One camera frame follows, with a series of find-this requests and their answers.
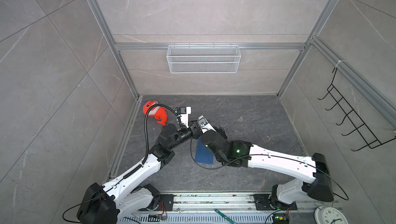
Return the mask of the blue envelope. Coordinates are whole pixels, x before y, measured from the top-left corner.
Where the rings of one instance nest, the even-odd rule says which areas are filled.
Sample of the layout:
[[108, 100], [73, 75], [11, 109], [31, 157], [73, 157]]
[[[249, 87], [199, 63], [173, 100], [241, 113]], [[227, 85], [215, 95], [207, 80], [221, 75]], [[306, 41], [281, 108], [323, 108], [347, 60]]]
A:
[[213, 165], [214, 155], [202, 143], [201, 137], [197, 141], [196, 154], [194, 159], [197, 163]]

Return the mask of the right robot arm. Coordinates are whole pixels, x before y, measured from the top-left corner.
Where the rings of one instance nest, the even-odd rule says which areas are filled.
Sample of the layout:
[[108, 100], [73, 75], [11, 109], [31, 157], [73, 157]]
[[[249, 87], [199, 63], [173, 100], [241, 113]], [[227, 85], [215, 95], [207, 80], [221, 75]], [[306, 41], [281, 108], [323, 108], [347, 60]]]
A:
[[332, 202], [337, 196], [324, 155], [294, 156], [271, 151], [242, 140], [228, 141], [220, 129], [202, 128], [193, 134], [214, 154], [222, 166], [267, 169], [294, 179], [273, 186], [269, 202], [274, 209], [287, 209], [297, 201]]

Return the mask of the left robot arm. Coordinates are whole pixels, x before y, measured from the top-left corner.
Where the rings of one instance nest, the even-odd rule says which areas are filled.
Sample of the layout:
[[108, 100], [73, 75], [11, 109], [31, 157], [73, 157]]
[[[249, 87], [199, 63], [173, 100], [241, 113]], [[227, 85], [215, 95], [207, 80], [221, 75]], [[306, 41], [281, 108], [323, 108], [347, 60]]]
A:
[[115, 224], [141, 209], [155, 210], [160, 204], [160, 192], [150, 184], [141, 186], [141, 183], [173, 159], [175, 147], [190, 139], [199, 139], [212, 130], [203, 116], [189, 121], [189, 106], [173, 110], [163, 104], [154, 104], [147, 112], [155, 108], [169, 110], [175, 115], [178, 125], [166, 124], [154, 146], [146, 142], [144, 158], [126, 172], [103, 185], [94, 183], [89, 186], [82, 202], [76, 205], [77, 224]]

